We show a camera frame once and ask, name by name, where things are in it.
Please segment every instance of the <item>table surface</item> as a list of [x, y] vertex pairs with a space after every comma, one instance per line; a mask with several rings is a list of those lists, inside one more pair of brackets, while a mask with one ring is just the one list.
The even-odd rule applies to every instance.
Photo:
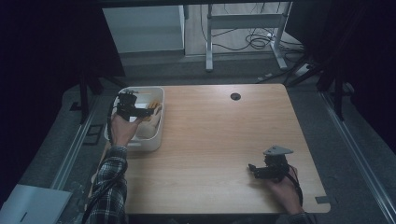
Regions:
[[[163, 139], [150, 153], [128, 152], [128, 214], [282, 213], [248, 164], [263, 152], [294, 150], [304, 209], [330, 211], [300, 124], [283, 85], [165, 86]], [[241, 99], [230, 95], [237, 92]]]

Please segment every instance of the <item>black cable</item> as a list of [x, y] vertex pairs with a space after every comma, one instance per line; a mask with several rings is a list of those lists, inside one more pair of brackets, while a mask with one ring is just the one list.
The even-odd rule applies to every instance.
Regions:
[[117, 183], [117, 181], [125, 174], [127, 168], [128, 165], [127, 163], [125, 163], [125, 165], [121, 168], [121, 171], [117, 173], [117, 175], [107, 183], [106, 187], [101, 192], [99, 192], [94, 198], [91, 198], [91, 202], [88, 205], [87, 210], [84, 213], [84, 216], [82, 217], [81, 224], [85, 224], [87, 222], [93, 207], [111, 188], [113, 188], [113, 186]]
[[[303, 62], [305, 62], [306, 59], [308, 59], [309, 55], [305, 53], [299, 60], [298, 62], [291, 68], [291, 70], [295, 71]], [[283, 80], [282, 84], [286, 86], [286, 83], [288, 82], [290, 78], [291, 73], [288, 73], [285, 77], [285, 80]]]
[[263, 35], [255, 35], [255, 34], [247, 35], [245, 40], [254, 49], [264, 49], [271, 42], [271, 40], [268, 37], [263, 36]]
[[283, 42], [285, 44], [292, 44], [292, 45], [302, 45], [300, 43], [291, 43], [291, 42], [286, 42], [286, 41], [283, 41], [283, 40], [280, 40], [280, 42]]
[[[207, 42], [207, 39], [206, 39], [206, 36], [205, 36], [205, 32], [204, 32], [204, 26], [203, 26], [203, 23], [202, 23], [202, 5], [200, 5], [200, 16], [201, 16], [201, 31], [202, 31], [202, 35], [204, 36], [204, 39]], [[241, 49], [246, 49], [249, 46], [249, 44], [247, 44], [245, 47], [242, 47], [241, 49], [230, 49], [230, 48], [227, 48], [227, 47], [222, 46], [220, 44], [212, 44], [212, 45], [213, 46], [219, 46], [219, 47], [222, 47], [222, 48], [225, 48], [225, 49], [229, 49], [229, 50], [235, 50], [235, 51], [238, 51], [238, 50], [241, 50]]]
[[[254, 8], [256, 8], [258, 5], [259, 3], [256, 3], [256, 5], [254, 5]], [[254, 8], [250, 10], [250, 14], [253, 12]]]
[[227, 14], [230, 14], [230, 12], [227, 11], [227, 8], [225, 8], [225, 3], [224, 3], [224, 11], [227, 12]]
[[303, 53], [303, 52], [287, 52], [287, 53], [285, 53], [285, 59], [288, 60], [288, 61], [291, 62], [291, 63], [298, 63], [300, 60], [298, 60], [298, 61], [293, 61], [293, 60], [291, 60], [290, 58], [288, 58], [288, 54], [294, 54], [294, 53]]
[[304, 196], [303, 196], [303, 191], [300, 187], [300, 182], [298, 180], [298, 176], [297, 176], [296, 172], [294, 171], [293, 167], [289, 165], [289, 169], [290, 168], [293, 171], [296, 178], [294, 179], [294, 177], [291, 176], [289, 173], [285, 174], [285, 176], [293, 183], [294, 188], [295, 188], [297, 195], [299, 197], [299, 200], [300, 200], [300, 206], [303, 206]]
[[[277, 4], [277, 10], [276, 10], [276, 13], [279, 11], [279, 8], [280, 8], [280, 2]], [[272, 36], [274, 36], [274, 31], [275, 31], [275, 28], [273, 28], [273, 32], [272, 32], [272, 33], [270, 33], [270, 34], [272, 34]]]
[[291, 70], [293, 70], [293, 69], [291, 68], [291, 69], [289, 69], [288, 71], [285, 71], [285, 72], [283, 72], [283, 73], [279, 73], [279, 74], [273, 75], [273, 76], [271, 76], [271, 77], [265, 78], [265, 79], [263, 79], [263, 80], [260, 80], [260, 81], [256, 82], [255, 84], [262, 84], [263, 82], [268, 81], [268, 80], [270, 80], [270, 79], [272, 79], [272, 78], [283, 76], [283, 75], [287, 74], [287, 73], [288, 73], [289, 71], [291, 71]]
[[287, 47], [285, 47], [283, 45], [279, 45], [279, 48], [282, 51], [287, 52], [287, 53], [305, 53], [304, 49], [290, 49], [290, 48], [287, 48]]
[[232, 32], [232, 31], [235, 31], [235, 30], [237, 30], [237, 29], [232, 29], [232, 30], [229, 30], [229, 31], [220, 33], [220, 34], [212, 35], [212, 37], [215, 37], [215, 36], [218, 36], [218, 35], [225, 35], [225, 34], [227, 34], [227, 33], [230, 33], [230, 32]]
[[[108, 135], [108, 141], [110, 142], [111, 146], [113, 146], [113, 137], [111, 134], [111, 119], [112, 119], [112, 115], [113, 115], [113, 109], [114, 109], [114, 103], [116, 100], [114, 100], [107, 112], [107, 135]], [[104, 165], [104, 163], [102, 162], [99, 169], [102, 169], [102, 166]], [[102, 191], [100, 191], [95, 197], [91, 198], [91, 201], [87, 207], [87, 210], [84, 212], [84, 216], [82, 217], [82, 224], [85, 224], [86, 221], [88, 220], [88, 217], [91, 214], [91, 211], [93, 209], [93, 207], [98, 203], [98, 201], [111, 189], [113, 188], [113, 186], [117, 183], [117, 181], [125, 174], [126, 169], [128, 167], [128, 164], [125, 163], [125, 165], [121, 168], [121, 171], [119, 173], [117, 173], [117, 175], [111, 179], [107, 185], [104, 187], [104, 189]]]

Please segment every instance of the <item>metal rail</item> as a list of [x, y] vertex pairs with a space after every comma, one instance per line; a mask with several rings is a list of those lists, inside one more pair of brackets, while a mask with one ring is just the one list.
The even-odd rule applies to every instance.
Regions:
[[61, 164], [61, 167], [59, 168], [59, 171], [55, 178], [52, 181], [52, 184], [50, 185], [51, 189], [59, 189], [62, 190], [64, 188], [64, 185], [66, 183], [67, 178], [70, 175], [70, 172], [73, 168], [73, 165], [76, 161], [76, 157], [79, 153], [79, 150], [81, 149], [82, 142], [84, 140], [84, 137], [90, 128], [93, 114], [95, 111], [95, 108], [97, 107], [97, 102], [98, 102], [98, 96], [93, 96], [92, 101], [91, 101], [91, 106], [90, 106], [90, 114], [88, 115], [87, 119], [83, 124], [81, 124], [78, 128], [78, 132], [76, 133], [76, 136], [70, 146], [70, 148], [67, 150], [67, 153], [64, 157], [64, 160]]
[[375, 200], [377, 201], [385, 218], [387, 219], [388, 223], [396, 223], [396, 210], [393, 201], [389, 197], [382, 183], [378, 180], [378, 178], [376, 178], [376, 175], [370, 167], [370, 164], [367, 162], [363, 153], [361, 152], [361, 147], [353, 138], [346, 124], [341, 121], [333, 111], [332, 100], [329, 94], [321, 92], [320, 96], [325, 102], [328, 112], [332, 117], [332, 121], [344, 139], [353, 160], [356, 162], [356, 165], [361, 171], [361, 175], [366, 181], [370, 191], [373, 193]]

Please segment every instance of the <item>hand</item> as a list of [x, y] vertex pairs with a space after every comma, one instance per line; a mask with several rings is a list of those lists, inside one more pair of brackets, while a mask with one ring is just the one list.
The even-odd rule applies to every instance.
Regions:
[[[289, 174], [294, 179], [297, 179], [297, 169], [292, 166], [290, 168], [292, 169], [289, 170]], [[282, 181], [278, 181], [277, 179], [265, 179], [264, 184], [269, 190], [273, 192], [277, 201], [283, 205], [289, 215], [295, 215], [304, 212], [304, 209], [300, 206], [296, 189], [293, 183], [287, 177], [284, 177]]]
[[136, 134], [137, 127], [142, 122], [143, 118], [137, 118], [134, 122], [129, 122], [121, 116], [115, 114], [111, 120], [111, 133], [113, 135], [114, 146], [126, 147], [129, 141]]

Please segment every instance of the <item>gray floor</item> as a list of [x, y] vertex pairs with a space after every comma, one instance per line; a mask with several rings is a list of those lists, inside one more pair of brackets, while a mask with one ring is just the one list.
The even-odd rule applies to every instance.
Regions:
[[[124, 55], [122, 62], [127, 77], [120, 80], [131, 86], [251, 84], [258, 82], [260, 78], [267, 78], [268, 74], [282, 73], [272, 54], [266, 53], [216, 55], [215, 70], [212, 73], [205, 71], [204, 57], [184, 57], [178, 53]], [[282, 83], [284, 80], [285, 76], [279, 76], [264, 83]], [[388, 223], [336, 129], [328, 107], [316, 91], [317, 80], [318, 77], [312, 77], [294, 88], [288, 88], [297, 118], [332, 205], [329, 213], [315, 214], [315, 218], [318, 223]], [[90, 102], [94, 108], [91, 121], [94, 127], [90, 133], [100, 131], [100, 127], [106, 126], [107, 108], [120, 89], [105, 79], [101, 79], [101, 82], [105, 86], [105, 92], [99, 96], [90, 94]], [[79, 112], [70, 111], [72, 104], [78, 101], [78, 87], [64, 93], [59, 116], [20, 184], [53, 187], [62, 161], [68, 156], [76, 134], [83, 128], [79, 125]], [[395, 155], [359, 115], [348, 98], [344, 100], [344, 116], [347, 127], [361, 146], [371, 168], [394, 201], [396, 178], [392, 171], [396, 165]], [[103, 129], [99, 137], [97, 144], [94, 143], [95, 136], [85, 136], [82, 139], [70, 172], [59, 187], [74, 193], [61, 218], [62, 223], [74, 223], [81, 215], [84, 199], [91, 185], [91, 176], [105, 147]], [[139, 220], [154, 223], [149, 217]], [[214, 217], [175, 217], [174, 220], [185, 221], [180, 223], [187, 223], [187, 220], [190, 223], [209, 223], [210, 220], [211, 223], [219, 223]], [[249, 220], [261, 223], [262, 217], [251, 216]], [[277, 223], [286, 223], [285, 217], [281, 217]]]

